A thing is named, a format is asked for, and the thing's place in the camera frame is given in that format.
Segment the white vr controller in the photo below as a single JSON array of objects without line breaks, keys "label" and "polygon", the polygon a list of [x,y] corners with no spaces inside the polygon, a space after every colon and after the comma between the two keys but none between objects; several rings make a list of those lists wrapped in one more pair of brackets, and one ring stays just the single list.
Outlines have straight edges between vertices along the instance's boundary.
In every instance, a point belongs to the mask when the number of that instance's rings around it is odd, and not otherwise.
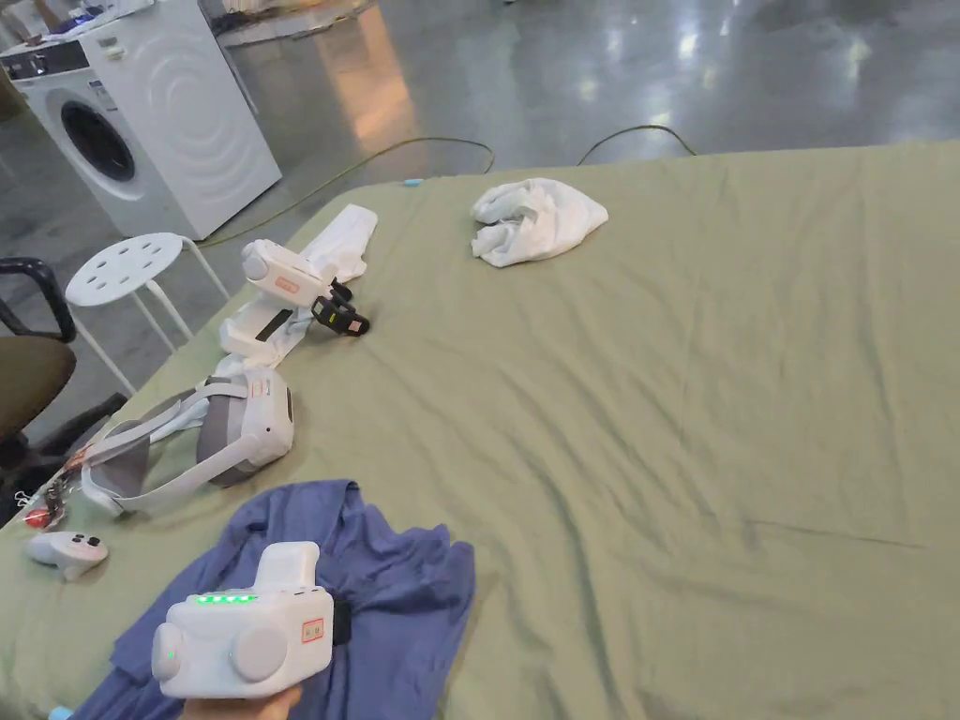
[{"label": "white vr controller", "polygon": [[83,533],[43,533],[27,543],[27,555],[38,563],[59,567],[68,583],[106,560],[107,554],[107,546],[99,538]]}]

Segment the chair armrest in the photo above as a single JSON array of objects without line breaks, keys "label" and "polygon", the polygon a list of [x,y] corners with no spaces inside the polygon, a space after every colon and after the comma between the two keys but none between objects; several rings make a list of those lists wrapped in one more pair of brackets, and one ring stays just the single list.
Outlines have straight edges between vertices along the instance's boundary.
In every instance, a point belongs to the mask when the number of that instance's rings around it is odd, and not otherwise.
[{"label": "chair armrest", "polygon": [[73,323],[73,316],[70,314],[70,308],[66,304],[63,292],[57,284],[57,278],[49,267],[33,257],[4,257],[0,258],[0,276],[3,275],[30,277],[39,286],[40,292],[43,293],[43,297],[54,314],[60,332],[31,330],[13,314],[10,307],[2,300],[0,300],[0,323],[6,325],[14,335],[34,335],[53,338],[64,343],[73,342],[74,338],[77,337],[77,327]]}]

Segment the green cable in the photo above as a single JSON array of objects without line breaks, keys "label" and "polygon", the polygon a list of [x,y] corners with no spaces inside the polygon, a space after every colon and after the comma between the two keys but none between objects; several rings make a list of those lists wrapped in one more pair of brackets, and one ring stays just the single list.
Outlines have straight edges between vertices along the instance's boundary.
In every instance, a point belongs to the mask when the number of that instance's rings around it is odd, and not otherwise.
[{"label": "green cable", "polygon": [[[634,125],[634,126],[631,127],[631,128],[624,128],[623,130],[618,130],[617,132],[614,132],[614,133],[612,133],[612,134],[609,134],[609,135],[607,135],[605,138],[603,138],[602,140],[600,140],[599,142],[594,143],[593,146],[592,146],[589,150],[587,150],[586,154],[585,154],[583,157],[580,158],[580,162],[577,163],[577,167],[579,167],[580,165],[583,165],[583,164],[584,164],[584,161],[585,161],[588,157],[590,157],[590,155],[593,153],[593,151],[596,150],[597,148],[599,148],[601,145],[603,145],[603,144],[604,144],[605,142],[607,142],[608,140],[613,140],[615,137],[618,137],[619,135],[623,135],[623,134],[626,134],[627,132],[634,132],[634,131],[638,131],[638,130],[656,130],[656,131],[660,131],[660,132],[668,132],[669,134],[673,135],[681,145],[684,146],[684,149],[685,149],[688,153],[690,153],[692,156],[697,155],[697,153],[693,150],[693,148],[691,148],[689,145],[687,145],[687,144],[686,144],[686,141],[685,141],[682,137],[680,137],[676,132],[674,132],[674,131],[671,130],[670,128],[666,127],[665,125]],[[347,168],[346,170],[342,170],[341,172],[337,173],[337,174],[336,174],[335,176],[333,176],[330,180],[327,180],[326,182],[324,182],[324,183],[321,184],[320,186],[315,187],[313,190],[311,190],[310,192],[308,192],[306,195],[304,195],[303,197],[301,197],[299,200],[293,201],[292,203],[288,204],[286,207],[284,207],[283,209],[279,210],[278,212],[275,212],[273,215],[271,215],[270,217],[266,218],[265,220],[261,220],[261,221],[259,221],[259,222],[257,222],[257,223],[254,223],[253,225],[249,226],[248,228],[243,228],[242,230],[239,230],[239,231],[237,231],[237,232],[233,232],[233,233],[231,233],[230,235],[225,235],[224,237],[217,237],[217,236],[216,236],[216,233],[214,233],[214,235],[213,235],[209,240],[203,241],[202,243],[200,243],[200,244],[198,245],[198,247],[199,247],[201,250],[205,250],[206,248],[213,248],[214,246],[220,245],[221,243],[226,243],[226,242],[229,242],[230,240],[236,240],[238,237],[240,237],[241,235],[246,235],[246,234],[247,234],[248,232],[250,232],[251,230],[256,230],[257,228],[262,228],[263,226],[267,225],[268,223],[271,223],[273,220],[276,220],[276,218],[278,218],[280,215],[284,214],[285,212],[289,212],[290,210],[292,210],[293,208],[295,208],[295,207],[296,207],[297,205],[299,205],[300,203],[303,203],[304,201],[309,200],[310,198],[312,198],[312,197],[313,197],[314,195],[316,195],[317,193],[322,192],[323,190],[326,190],[327,187],[329,187],[330,185],[332,185],[334,182],[336,182],[337,180],[339,180],[339,179],[342,178],[343,176],[349,175],[350,173],[352,173],[352,172],[355,171],[355,170],[359,170],[360,168],[364,167],[364,166],[367,165],[368,163],[373,162],[374,160],[376,160],[378,157],[384,156],[384,155],[386,155],[387,153],[390,153],[390,152],[392,152],[392,151],[394,151],[394,150],[397,150],[398,148],[404,147],[405,145],[412,145],[412,144],[417,143],[417,142],[457,142],[457,143],[462,143],[462,144],[464,144],[464,145],[473,145],[474,147],[477,147],[477,148],[483,148],[484,150],[486,150],[486,151],[490,154],[490,162],[487,163],[487,167],[484,168],[484,171],[483,171],[483,173],[481,173],[481,175],[486,175],[487,173],[489,173],[489,172],[490,172],[490,169],[493,167],[493,163],[496,161],[496,154],[493,152],[493,150],[491,149],[491,147],[490,147],[489,145],[485,144],[485,143],[478,142],[478,141],[476,141],[476,140],[465,140],[465,139],[462,138],[462,137],[444,137],[444,136],[442,136],[442,135],[428,135],[428,136],[426,136],[426,137],[411,137],[411,138],[408,138],[408,139],[406,139],[406,140],[400,140],[399,142],[394,143],[393,145],[391,145],[391,146],[389,146],[389,147],[387,147],[387,148],[384,148],[383,150],[380,150],[380,151],[374,153],[373,155],[371,155],[371,156],[369,156],[369,157],[365,157],[364,159],[360,160],[360,162],[356,163],[355,165],[350,165],[349,168]]]}]

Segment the button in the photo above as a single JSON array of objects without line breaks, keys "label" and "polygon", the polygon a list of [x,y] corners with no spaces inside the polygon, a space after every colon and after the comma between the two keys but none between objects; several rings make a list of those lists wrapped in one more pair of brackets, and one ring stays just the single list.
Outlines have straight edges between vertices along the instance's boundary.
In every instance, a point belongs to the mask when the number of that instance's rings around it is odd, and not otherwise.
[{"label": "button", "polygon": [[180,648],[183,634],[169,622],[162,623],[154,633],[154,651],[150,658],[150,669],[154,677],[162,683],[180,672]]},{"label": "button", "polygon": [[287,658],[287,639],[270,625],[249,628],[233,639],[230,663],[248,683],[259,683],[273,675]]}]

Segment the stool seat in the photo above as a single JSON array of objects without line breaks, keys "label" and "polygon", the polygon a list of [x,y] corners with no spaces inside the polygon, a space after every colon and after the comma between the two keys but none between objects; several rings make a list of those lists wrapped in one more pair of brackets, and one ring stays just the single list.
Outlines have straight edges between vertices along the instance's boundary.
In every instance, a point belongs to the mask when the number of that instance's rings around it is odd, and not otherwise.
[{"label": "stool seat", "polygon": [[172,232],[121,240],[84,263],[67,283],[67,301],[95,307],[120,300],[169,268],[182,250],[183,238]]}]

